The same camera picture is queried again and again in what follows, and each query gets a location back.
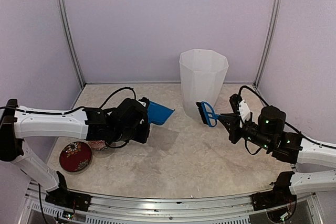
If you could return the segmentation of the blue dustpan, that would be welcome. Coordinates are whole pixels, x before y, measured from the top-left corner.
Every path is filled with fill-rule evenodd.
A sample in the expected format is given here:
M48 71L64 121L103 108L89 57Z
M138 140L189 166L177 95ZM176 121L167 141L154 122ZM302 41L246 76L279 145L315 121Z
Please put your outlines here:
M150 101L148 106L148 120L150 124L163 125L175 110Z

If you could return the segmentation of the blue hand brush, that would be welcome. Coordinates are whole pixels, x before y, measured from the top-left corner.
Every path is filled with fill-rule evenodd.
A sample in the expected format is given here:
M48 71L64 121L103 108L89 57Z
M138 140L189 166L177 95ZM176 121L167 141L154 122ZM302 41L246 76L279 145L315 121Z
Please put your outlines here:
M213 107L208 102L196 102L196 106L200 113L202 122L209 127L215 127L218 123L218 120L223 118L222 115L215 113Z

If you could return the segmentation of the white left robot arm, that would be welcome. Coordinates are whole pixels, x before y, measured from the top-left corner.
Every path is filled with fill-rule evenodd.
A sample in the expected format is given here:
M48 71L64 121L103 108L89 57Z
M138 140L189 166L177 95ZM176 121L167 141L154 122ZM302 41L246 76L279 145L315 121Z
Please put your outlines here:
M48 167L25 143L27 137L69 137L111 143L146 143L149 100L126 98L116 108L80 106L71 111L30 109L10 99L1 116L1 160L11 162L66 206L73 201L64 176Z

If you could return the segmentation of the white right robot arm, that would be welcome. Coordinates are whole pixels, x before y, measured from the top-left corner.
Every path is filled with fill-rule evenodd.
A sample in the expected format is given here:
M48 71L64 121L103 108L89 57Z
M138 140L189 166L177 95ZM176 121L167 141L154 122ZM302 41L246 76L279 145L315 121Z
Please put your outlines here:
M289 195L335 190L335 147L309 140L301 133L285 132L285 112L273 107L264 108L257 123L251 119L243 120L237 113L221 114L218 120L228 131L232 143L242 138L265 149L281 162L331 168L324 172L280 173L268 194L273 205L281 204Z

